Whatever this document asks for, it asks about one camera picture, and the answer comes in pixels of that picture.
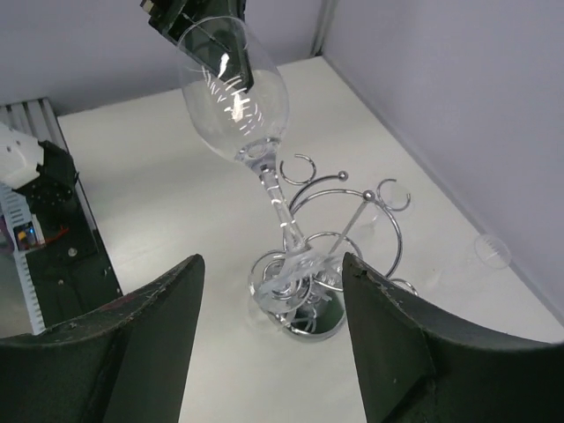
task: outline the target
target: wall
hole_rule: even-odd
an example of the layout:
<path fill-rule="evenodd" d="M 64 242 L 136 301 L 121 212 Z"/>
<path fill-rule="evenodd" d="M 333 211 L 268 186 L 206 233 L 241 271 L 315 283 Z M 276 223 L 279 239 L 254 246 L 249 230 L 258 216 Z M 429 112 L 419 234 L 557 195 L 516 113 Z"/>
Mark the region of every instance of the wall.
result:
<path fill-rule="evenodd" d="M 563 45 L 561 0 L 346 0 L 324 46 L 561 313 Z"/>
<path fill-rule="evenodd" d="M 277 63 L 308 57 L 323 0 L 248 0 Z M 178 86 L 174 46 L 141 0 L 18 0 L 0 11 L 0 104 L 49 97 L 58 115 Z"/>

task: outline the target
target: wine glass holder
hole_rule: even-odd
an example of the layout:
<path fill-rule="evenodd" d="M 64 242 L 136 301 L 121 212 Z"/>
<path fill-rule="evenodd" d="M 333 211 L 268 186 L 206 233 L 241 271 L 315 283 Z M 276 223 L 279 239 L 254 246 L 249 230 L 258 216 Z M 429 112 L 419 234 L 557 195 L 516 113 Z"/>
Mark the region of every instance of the wine glass holder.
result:
<path fill-rule="evenodd" d="M 372 204 L 378 209 L 381 215 L 385 216 L 393 226 L 396 239 L 397 250 L 396 256 L 390 268 L 384 273 L 386 278 L 391 278 L 397 267 L 399 266 L 404 251 L 404 241 L 401 229 L 394 217 L 394 212 L 401 212 L 407 209 L 411 204 L 411 195 L 407 194 L 405 204 L 401 207 L 391 207 L 382 199 L 382 187 L 386 183 L 396 182 L 395 179 L 387 178 L 378 183 L 375 192 L 370 189 L 357 191 L 354 189 L 330 188 L 312 192 L 313 188 L 325 182 L 346 182 L 349 174 L 345 170 L 341 170 L 336 174 L 328 174 L 325 176 L 317 176 L 317 166 L 315 162 L 307 155 L 294 154 L 297 159 L 305 160 L 311 166 L 311 175 L 304 181 L 296 181 L 290 178 L 284 171 L 284 161 L 279 163 L 279 175 L 290 185 L 300 187 L 298 192 L 293 196 L 289 203 L 289 209 L 295 217 L 306 204 L 311 203 L 317 198 L 324 196 L 353 196 L 360 200 L 360 205 L 348 220 L 345 228 L 341 232 L 318 232 L 307 237 L 307 242 L 323 237 L 333 237 L 337 240 L 331 247 L 329 254 L 337 250 L 337 248 L 345 242 L 350 249 L 359 258 L 362 258 L 362 251 L 358 244 L 351 239 L 348 234 L 353 225 L 359 219 L 361 213 L 366 207 Z M 282 249 L 271 250 L 261 255 L 252 265 L 249 277 L 249 290 L 251 295 L 255 294 L 256 281 L 259 283 L 268 278 L 276 276 L 284 263 L 286 254 L 286 242 L 283 238 Z M 325 278 L 319 273 L 312 278 L 303 279 L 302 284 L 311 284 L 308 288 L 308 298 L 296 310 L 291 313 L 273 314 L 264 311 L 273 324 L 277 325 L 282 331 L 305 342 L 322 341 L 335 335 L 346 321 L 345 306 L 343 302 L 342 286 L 333 286 L 330 278 Z M 418 295 L 417 290 L 407 281 L 401 278 L 391 278 L 390 281 L 396 285 L 408 290 L 414 295 Z"/>

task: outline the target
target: upside-down glass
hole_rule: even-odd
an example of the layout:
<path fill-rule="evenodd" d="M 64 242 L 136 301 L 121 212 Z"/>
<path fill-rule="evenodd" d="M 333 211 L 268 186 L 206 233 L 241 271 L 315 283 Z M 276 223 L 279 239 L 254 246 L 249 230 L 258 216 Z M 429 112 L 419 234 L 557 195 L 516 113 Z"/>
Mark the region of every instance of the upside-down glass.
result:
<path fill-rule="evenodd" d="M 182 93 L 198 134 L 214 152 L 257 174 L 278 214 L 286 258 L 255 298 L 271 313 L 292 311 L 307 298 L 293 295 L 303 287 L 301 281 L 328 264 L 309 247 L 278 185 L 276 156 L 289 116 L 284 80 L 237 18 L 197 22 L 179 40 L 177 57 Z"/>

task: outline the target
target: tabletop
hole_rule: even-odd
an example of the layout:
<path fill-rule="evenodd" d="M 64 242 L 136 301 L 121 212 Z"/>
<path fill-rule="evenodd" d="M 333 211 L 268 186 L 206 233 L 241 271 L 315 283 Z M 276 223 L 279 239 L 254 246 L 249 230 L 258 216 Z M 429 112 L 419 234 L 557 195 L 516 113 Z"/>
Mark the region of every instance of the tabletop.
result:
<path fill-rule="evenodd" d="M 412 212 L 398 215 L 404 258 L 395 276 L 483 326 L 564 339 L 564 328 L 510 268 L 462 300 L 433 288 L 445 261 L 464 250 L 476 228 L 321 57 L 280 70 L 291 119 L 279 158 L 289 175 L 308 176 L 308 166 L 293 157 L 302 153 L 319 175 L 350 174 L 332 186 L 362 191 L 393 177 L 411 191 Z M 179 90 L 59 122 L 125 293 L 186 256 L 204 256 L 204 298 L 181 422 L 365 421 L 346 327 L 322 343 L 302 344 L 249 318 L 249 269 L 263 252 L 281 247 L 277 218 L 256 176 L 201 142 Z M 297 219 L 307 234 L 338 231 L 356 206 L 355 199 L 325 197 Z M 395 238 L 390 226 L 376 229 L 364 240 L 364 259 L 385 271 Z"/>

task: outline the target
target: glass stem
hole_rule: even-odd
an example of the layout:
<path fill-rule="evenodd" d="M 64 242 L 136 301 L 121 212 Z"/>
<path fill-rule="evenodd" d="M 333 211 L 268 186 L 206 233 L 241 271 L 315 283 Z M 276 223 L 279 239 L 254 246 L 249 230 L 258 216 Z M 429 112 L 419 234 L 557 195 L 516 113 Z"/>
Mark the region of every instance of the glass stem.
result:
<path fill-rule="evenodd" d="M 309 246 L 306 242 L 306 238 L 303 236 L 300 227 L 296 224 L 286 203 L 284 193 L 278 183 L 276 168 L 263 167 L 258 177 L 264 189 L 266 189 L 266 193 L 271 198 L 272 206 L 278 214 L 280 227 L 282 228 L 284 239 L 286 240 L 286 252 L 290 255 L 294 255 L 308 250 Z"/>

